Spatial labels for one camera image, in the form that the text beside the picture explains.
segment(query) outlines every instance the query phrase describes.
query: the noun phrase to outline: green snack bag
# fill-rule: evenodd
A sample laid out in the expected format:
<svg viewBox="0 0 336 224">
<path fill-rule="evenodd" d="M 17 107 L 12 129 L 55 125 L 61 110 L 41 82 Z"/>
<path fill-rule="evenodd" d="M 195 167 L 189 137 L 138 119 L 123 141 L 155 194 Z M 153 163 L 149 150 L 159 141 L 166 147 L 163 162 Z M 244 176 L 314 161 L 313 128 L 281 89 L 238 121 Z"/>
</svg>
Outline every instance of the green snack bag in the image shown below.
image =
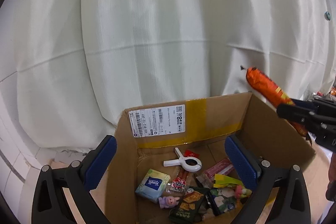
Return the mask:
<svg viewBox="0 0 336 224">
<path fill-rule="evenodd" d="M 184 197 L 172 211 L 169 219 L 179 224 L 194 223 L 194 218 L 208 191 L 207 188 L 189 187 Z"/>
</svg>

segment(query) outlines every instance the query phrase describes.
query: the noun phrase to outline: white label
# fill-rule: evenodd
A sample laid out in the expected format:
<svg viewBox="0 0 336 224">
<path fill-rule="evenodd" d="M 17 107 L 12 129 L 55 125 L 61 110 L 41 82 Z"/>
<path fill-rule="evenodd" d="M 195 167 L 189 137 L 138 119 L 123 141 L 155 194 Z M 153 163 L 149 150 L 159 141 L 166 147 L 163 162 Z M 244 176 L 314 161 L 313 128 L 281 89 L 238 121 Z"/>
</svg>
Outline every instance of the white label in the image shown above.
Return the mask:
<svg viewBox="0 0 336 224">
<path fill-rule="evenodd" d="M 135 138 L 182 133 L 185 131 L 185 105 L 133 110 L 129 119 Z"/>
</svg>

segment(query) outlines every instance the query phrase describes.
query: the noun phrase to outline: blue tempo logo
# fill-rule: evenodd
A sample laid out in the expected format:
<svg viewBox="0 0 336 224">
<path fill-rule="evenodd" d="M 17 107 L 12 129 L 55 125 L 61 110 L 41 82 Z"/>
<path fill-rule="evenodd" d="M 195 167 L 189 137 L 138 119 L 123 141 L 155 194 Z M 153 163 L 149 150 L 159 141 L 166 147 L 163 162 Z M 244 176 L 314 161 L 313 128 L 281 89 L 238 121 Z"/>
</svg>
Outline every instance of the blue tempo logo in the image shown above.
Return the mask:
<svg viewBox="0 0 336 224">
<path fill-rule="evenodd" d="M 162 183 L 162 179 L 149 177 L 145 183 L 145 186 L 148 186 L 154 190 L 158 190 Z"/>
</svg>

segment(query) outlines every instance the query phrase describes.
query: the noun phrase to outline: cardboard box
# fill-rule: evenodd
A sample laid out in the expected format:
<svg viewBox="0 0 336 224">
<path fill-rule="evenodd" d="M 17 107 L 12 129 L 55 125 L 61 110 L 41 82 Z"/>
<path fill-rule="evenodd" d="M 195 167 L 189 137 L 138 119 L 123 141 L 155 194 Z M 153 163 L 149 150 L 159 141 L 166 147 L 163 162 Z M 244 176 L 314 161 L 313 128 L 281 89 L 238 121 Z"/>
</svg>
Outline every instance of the cardboard box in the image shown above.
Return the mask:
<svg viewBox="0 0 336 224">
<path fill-rule="evenodd" d="M 130 111 L 175 105 L 185 105 L 185 132 L 134 138 Z M 115 132 L 118 149 L 108 169 L 105 215 L 111 223 L 171 223 L 169 210 L 134 194 L 147 171 L 152 168 L 173 178 L 175 167 L 163 167 L 162 162 L 176 158 L 174 147 L 200 154 L 205 170 L 226 157 L 225 138 L 240 129 L 244 146 L 277 167 L 297 164 L 304 170 L 315 156 L 309 143 L 252 93 L 127 109 Z M 237 213 L 231 211 L 207 223 L 230 223 Z"/>
</svg>

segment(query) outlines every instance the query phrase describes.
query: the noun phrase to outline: purple toy figurine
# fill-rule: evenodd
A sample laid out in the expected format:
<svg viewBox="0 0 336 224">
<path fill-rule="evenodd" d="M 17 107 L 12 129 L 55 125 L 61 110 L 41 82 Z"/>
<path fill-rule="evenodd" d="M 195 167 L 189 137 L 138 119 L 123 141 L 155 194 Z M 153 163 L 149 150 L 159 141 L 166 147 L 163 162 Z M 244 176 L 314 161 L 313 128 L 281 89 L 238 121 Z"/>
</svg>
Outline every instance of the purple toy figurine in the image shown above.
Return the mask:
<svg viewBox="0 0 336 224">
<path fill-rule="evenodd" d="M 172 196 L 164 196 L 163 198 L 159 198 L 160 208 L 173 208 L 177 205 L 177 201 L 180 198 L 174 198 Z"/>
</svg>

